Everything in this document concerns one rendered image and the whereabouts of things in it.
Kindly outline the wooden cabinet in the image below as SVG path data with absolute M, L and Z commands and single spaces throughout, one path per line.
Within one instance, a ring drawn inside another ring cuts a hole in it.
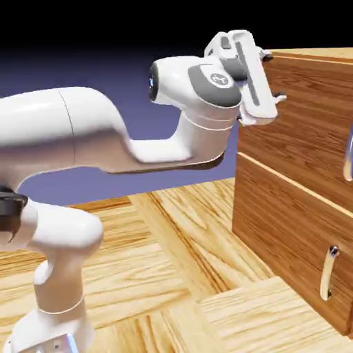
M 240 128 L 233 232 L 353 338 L 353 48 L 281 49 L 274 123 Z

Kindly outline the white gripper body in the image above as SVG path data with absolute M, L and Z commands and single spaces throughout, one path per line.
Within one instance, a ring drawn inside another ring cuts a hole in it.
M 267 125 L 278 114 L 262 64 L 267 52 L 255 44 L 254 37 L 247 30 L 232 30 L 228 35 L 247 72 L 246 84 L 241 89 L 240 122 L 243 126 Z

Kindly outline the wooden cabinet door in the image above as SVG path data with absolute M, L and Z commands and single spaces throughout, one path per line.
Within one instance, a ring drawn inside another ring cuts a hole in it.
M 337 331 L 353 336 L 353 217 L 238 154 L 232 230 Z M 324 301 L 321 273 L 331 245 L 340 254 Z
M 343 177 L 353 61 L 276 54 L 264 68 L 272 92 L 287 99 L 273 123 L 239 129 L 239 152 L 353 212 L 353 181 Z

